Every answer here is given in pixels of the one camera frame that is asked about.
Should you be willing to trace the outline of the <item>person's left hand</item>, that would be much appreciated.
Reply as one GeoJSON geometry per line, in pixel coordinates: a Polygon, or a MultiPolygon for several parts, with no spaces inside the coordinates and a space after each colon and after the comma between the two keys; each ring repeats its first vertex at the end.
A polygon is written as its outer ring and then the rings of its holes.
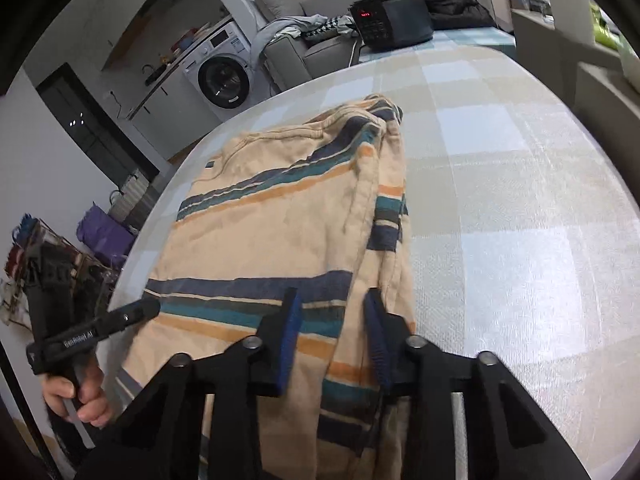
{"type": "Polygon", "coordinates": [[[113,409],[102,388],[104,374],[95,356],[90,356],[84,368],[84,380],[76,391],[73,383],[65,377],[43,374],[40,376],[44,403],[58,417],[66,422],[70,415],[64,400],[78,400],[81,408],[77,416],[86,424],[96,428],[104,427],[113,417],[113,409]]]}

